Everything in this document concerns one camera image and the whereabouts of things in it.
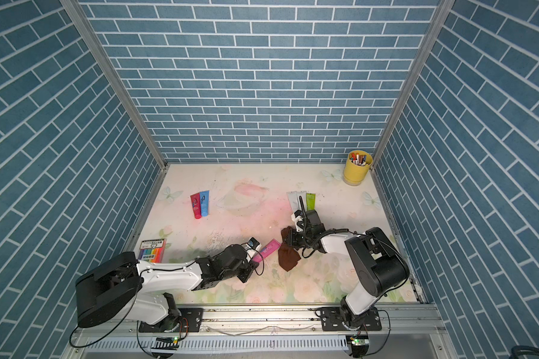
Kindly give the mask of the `blue toothpaste tube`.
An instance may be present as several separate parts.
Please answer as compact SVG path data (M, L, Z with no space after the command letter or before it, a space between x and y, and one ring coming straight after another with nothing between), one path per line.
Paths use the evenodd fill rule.
M209 194L210 192L207 191L201 191L200 193L200 208L201 208L201 216L205 217L209 215Z

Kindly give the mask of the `brown cloth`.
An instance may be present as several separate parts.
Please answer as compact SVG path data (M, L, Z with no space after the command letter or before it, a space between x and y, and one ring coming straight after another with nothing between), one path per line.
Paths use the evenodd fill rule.
M301 260L298 251L290 245L294 229L286 227L281 230L282 243L278 249L278 264L286 272L290 272Z

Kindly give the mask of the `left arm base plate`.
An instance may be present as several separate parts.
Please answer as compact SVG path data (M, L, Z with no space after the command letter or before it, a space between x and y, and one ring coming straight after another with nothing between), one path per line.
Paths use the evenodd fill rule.
M139 332L141 333L166 333L180 331L185 333L199 332L204 315L203 308L178 308L178 314L168 315L155 325L141 322Z

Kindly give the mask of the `green toothpaste tube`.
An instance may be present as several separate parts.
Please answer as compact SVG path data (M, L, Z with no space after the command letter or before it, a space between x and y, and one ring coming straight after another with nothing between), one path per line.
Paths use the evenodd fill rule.
M315 210L316 194L306 193L305 194L305 204L308 211Z

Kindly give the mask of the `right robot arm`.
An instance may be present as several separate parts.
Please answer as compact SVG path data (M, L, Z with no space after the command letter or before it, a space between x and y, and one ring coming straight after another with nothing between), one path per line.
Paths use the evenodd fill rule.
M315 210L298 209L291 219L295 230L285 242L311 254L335 254L349 258L359 283L341 300L341 311L353 319L369 311L386 293L405 284L410 277L406 260L379 227L363 233L327 230Z

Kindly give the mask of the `white orange-cap toothpaste tube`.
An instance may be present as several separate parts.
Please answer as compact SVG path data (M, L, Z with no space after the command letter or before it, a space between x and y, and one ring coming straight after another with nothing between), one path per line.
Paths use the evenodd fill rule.
M298 203L299 203L299 209L307 209L307 207L306 207L306 192L305 191L298 191L297 199L298 199Z

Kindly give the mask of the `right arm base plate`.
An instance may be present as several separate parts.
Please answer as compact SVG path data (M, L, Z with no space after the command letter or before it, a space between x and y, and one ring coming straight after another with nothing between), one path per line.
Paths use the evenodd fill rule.
M323 331L381 331L382 324L377 308L372 307L356 315L346 307L317 308L314 313Z

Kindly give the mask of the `white pink-cap toothpaste tube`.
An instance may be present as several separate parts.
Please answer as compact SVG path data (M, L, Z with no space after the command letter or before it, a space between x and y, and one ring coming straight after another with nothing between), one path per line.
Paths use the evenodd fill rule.
M287 199L289 201L292 212L299 210L299 194L297 191L289 191L287 193Z

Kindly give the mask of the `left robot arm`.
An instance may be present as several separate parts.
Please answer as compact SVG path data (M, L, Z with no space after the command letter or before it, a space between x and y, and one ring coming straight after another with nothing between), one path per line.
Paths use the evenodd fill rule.
M150 263L124 252L76 281L77 326L92 328L118 317L164 326L180 315L172 290L198 291L238 278L245 283L259 263L260 243L251 238L214 256L189 263Z

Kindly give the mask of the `magenta toothpaste tube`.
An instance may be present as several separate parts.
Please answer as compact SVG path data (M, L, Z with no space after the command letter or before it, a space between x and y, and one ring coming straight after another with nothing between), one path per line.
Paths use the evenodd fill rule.
M256 263L261 263L263 260L268 258L274 252L277 252L281 247L281 242L278 242L275 239L272 239L267 245L265 245L259 253L256 253L253 257L253 261Z

